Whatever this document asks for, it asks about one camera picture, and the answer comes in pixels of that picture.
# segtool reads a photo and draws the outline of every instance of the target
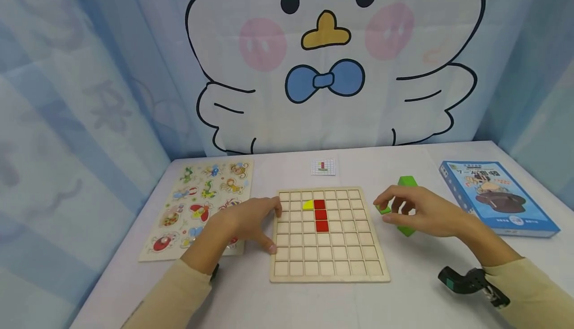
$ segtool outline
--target hand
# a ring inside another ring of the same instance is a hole
[[[383,216],[386,223],[410,227],[435,237],[458,237],[469,222],[475,221],[457,205],[420,186],[392,185],[379,194],[373,204],[385,208],[392,198],[395,198],[392,213]],[[408,215],[411,209],[415,210],[414,215]]]
[[[269,254],[275,254],[277,252],[275,243],[261,229],[262,220],[273,210],[276,216],[281,217],[283,210],[279,197],[251,198],[218,212],[214,219],[220,216],[227,223],[232,238],[256,241]]]

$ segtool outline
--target pattern card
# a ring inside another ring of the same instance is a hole
[[[215,213],[249,199],[253,161],[219,160],[183,165],[179,178],[140,253],[140,262],[174,260],[193,245]],[[231,240],[224,256],[243,253],[245,243]]]
[[[271,282],[390,281],[360,187],[280,190],[279,198]]]
[[[311,175],[335,175],[335,159],[313,160]]]

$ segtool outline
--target cartoon illustration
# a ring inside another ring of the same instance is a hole
[[[209,211],[211,208],[213,208],[213,205],[207,202],[206,204],[192,204],[189,209],[193,212],[191,216],[192,218],[199,218],[201,219],[201,222],[205,223],[209,218]]]
[[[174,200],[186,199],[188,196],[193,196],[197,193],[197,187],[178,189],[173,193]]]
[[[245,172],[248,170],[249,163],[238,162],[230,166],[231,173],[237,175],[239,178],[243,179],[248,176]]]
[[[217,194],[216,190],[211,190],[212,180],[205,182],[205,188],[201,191],[201,197],[213,198]]]
[[[171,208],[168,209],[164,213],[164,215],[161,219],[161,222],[159,223],[159,226],[160,227],[169,227],[169,226],[173,226],[174,224],[176,224],[176,222],[180,218],[179,213],[181,213],[183,211],[184,207],[185,207],[185,204],[171,206]]]
[[[477,83],[457,57],[485,7],[191,0],[186,30],[208,79],[197,114],[228,153],[411,144],[448,132],[450,110]]]
[[[210,175],[211,177],[217,177],[220,171],[221,169],[219,168],[219,165],[213,165],[205,168],[205,170],[202,173]]]
[[[235,179],[233,178],[227,179],[227,182],[222,183],[219,186],[219,189],[221,190],[226,190],[229,193],[237,193],[237,194],[243,193],[244,188],[245,187],[243,187],[242,185],[235,185]]]
[[[193,241],[195,241],[195,238],[201,233],[202,230],[203,227],[189,228],[189,236],[182,238],[180,247],[182,248],[189,247],[193,243]]]
[[[177,241],[179,234],[177,232],[166,233],[162,237],[154,237],[151,239],[152,245],[149,251],[154,253],[159,253],[167,248],[173,246],[173,243]]]
[[[192,175],[193,175],[193,171],[192,171],[191,167],[185,167],[183,177],[180,178],[180,181],[183,181],[183,183],[195,181],[196,177],[195,176],[192,177]]]

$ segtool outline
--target left hand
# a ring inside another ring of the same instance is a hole
[[[279,197],[250,198],[218,212],[215,216],[219,216],[228,224],[232,237],[256,241],[269,254],[275,254],[277,252],[275,243],[261,229],[261,222],[273,210],[277,217],[281,217],[283,209]]]

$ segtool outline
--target right hand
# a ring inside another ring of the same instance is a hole
[[[379,194],[373,204],[386,208],[393,198],[392,213],[383,215],[386,223],[410,227],[435,237],[458,237],[468,223],[475,221],[475,217],[457,205],[420,186],[392,185]],[[409,215],[411,209],[415,210],[414,215]]]

